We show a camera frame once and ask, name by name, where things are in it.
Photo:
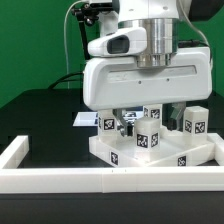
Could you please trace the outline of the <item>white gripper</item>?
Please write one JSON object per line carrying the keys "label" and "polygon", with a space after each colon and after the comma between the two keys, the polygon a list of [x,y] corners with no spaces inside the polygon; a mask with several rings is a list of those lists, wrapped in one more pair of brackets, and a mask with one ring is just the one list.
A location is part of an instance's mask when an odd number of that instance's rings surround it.
{"label": "white gripper", "polygon": [[207,47],[180,48],[165,67],[140,68],[134,57],[120,57],[94,58],[84,70],[84,103],[94,111],[113,109],[123,137],[133,135],[125,108],[173,103],[167,128],[179,130],[186,108],[182,101],[206,99],[211,91]]}

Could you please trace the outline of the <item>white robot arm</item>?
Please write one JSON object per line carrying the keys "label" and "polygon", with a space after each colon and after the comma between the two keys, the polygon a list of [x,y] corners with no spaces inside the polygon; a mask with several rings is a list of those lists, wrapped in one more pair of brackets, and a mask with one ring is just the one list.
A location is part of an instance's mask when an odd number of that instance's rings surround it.
{"label": "white robot arm", "polygon": [[208,41],[180,40],[181,20],[207,20],[197,0],[81,0],[77,19],[101,23],[100,36],[87,44],[84,103],[110,110],[124,136],[133,127],[127,108],[206,99],[212,91]]}

